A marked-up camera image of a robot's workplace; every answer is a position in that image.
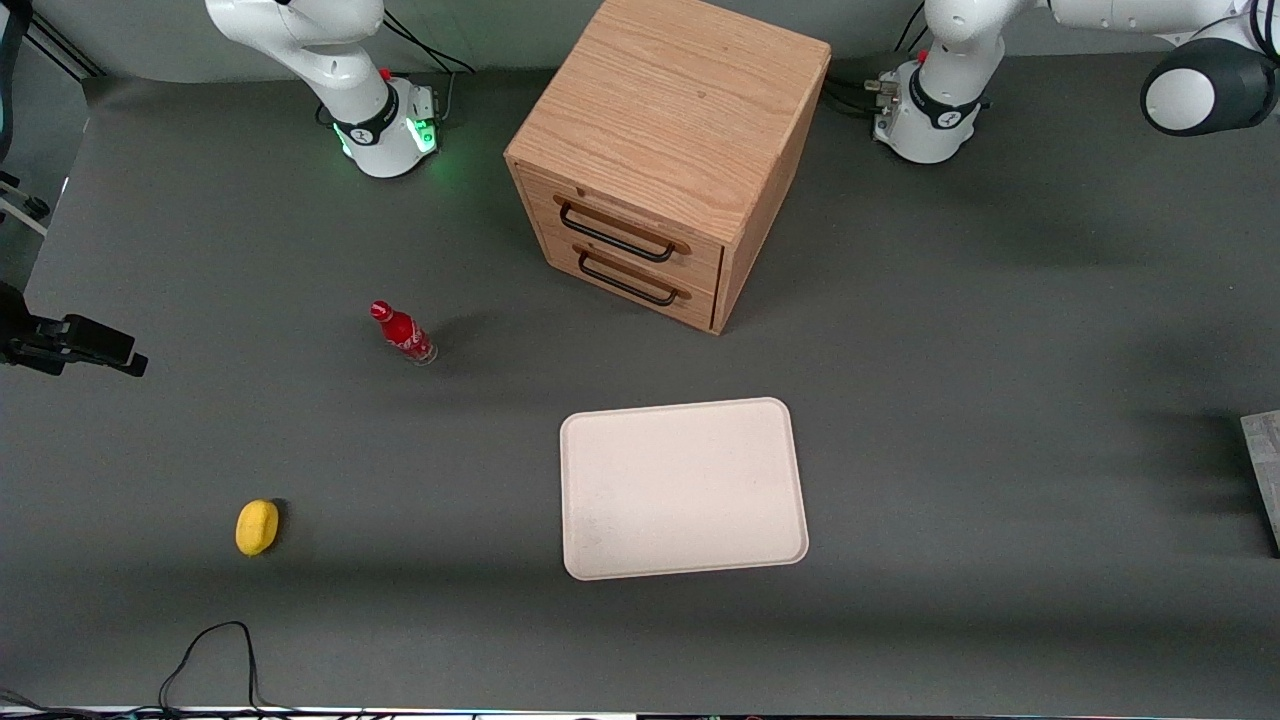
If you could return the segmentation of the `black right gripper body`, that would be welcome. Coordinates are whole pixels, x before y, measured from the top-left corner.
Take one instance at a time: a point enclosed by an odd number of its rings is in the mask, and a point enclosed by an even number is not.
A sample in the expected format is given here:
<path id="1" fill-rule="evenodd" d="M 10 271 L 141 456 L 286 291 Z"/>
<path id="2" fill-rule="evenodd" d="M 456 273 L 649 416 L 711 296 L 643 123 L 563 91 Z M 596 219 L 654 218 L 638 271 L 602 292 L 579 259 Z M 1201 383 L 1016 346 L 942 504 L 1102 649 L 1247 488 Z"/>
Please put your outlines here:
<path id="1" fill-rule="evenodd" d="M 24 295 L 14 286 L 1 283 L 1 355 L 3 364 L 26 366 L 46 375 L 60 375 L 67 360 L 52 325 L 33 315 Z"/>

